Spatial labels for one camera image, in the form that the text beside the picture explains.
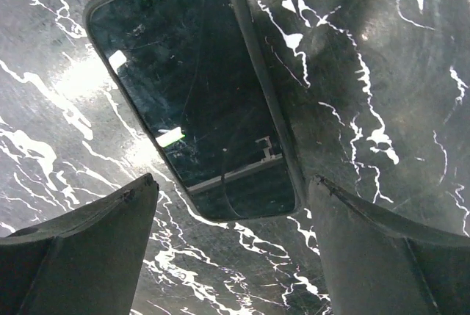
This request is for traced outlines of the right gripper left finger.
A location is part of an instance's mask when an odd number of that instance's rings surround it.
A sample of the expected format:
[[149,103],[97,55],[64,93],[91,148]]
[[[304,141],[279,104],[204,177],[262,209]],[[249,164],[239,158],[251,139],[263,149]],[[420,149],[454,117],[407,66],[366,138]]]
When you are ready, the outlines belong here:
[[158,192],[146,173],[1,238],[1,313],[129,314]]

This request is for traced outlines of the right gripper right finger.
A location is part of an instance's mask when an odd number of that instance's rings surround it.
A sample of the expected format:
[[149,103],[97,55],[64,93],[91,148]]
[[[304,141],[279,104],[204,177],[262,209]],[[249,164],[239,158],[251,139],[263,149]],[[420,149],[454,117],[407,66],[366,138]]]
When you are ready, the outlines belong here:
[[308,187],[335,314],[468,314],[469,238],[414,222],[317,175]]

